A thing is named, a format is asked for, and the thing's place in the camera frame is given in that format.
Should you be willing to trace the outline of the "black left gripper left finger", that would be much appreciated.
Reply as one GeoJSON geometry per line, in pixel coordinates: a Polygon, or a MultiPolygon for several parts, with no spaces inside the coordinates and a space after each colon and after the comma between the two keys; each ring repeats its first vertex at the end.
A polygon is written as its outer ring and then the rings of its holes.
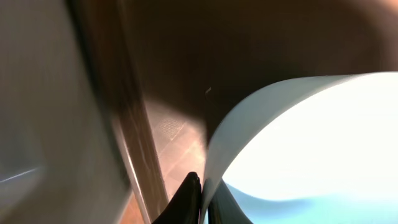
{"type": "Polygon", "coordinates": [[[201,183],[196,172],[189,172],[164,211],[152,224],[198,224],[201,183]]]}

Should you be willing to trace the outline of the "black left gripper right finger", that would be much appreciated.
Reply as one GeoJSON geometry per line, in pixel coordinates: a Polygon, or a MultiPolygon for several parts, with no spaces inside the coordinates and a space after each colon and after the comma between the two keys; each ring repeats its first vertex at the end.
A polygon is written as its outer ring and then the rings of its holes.
{"type": "Polygon", "coordinates": [[[222,180],[208,206],[209,224],[252,224],[222,180]]]}

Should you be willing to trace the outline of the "light blue bowl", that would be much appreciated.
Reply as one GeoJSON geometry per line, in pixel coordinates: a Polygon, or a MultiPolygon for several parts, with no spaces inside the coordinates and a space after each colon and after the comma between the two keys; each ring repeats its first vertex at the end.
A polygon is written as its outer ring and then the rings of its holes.
{"type": "Polygon", "coordinates": [[[255,91],[209,141],[201,223],[222,180],[252,223],[396,223],[397,73],[255,91]]]}

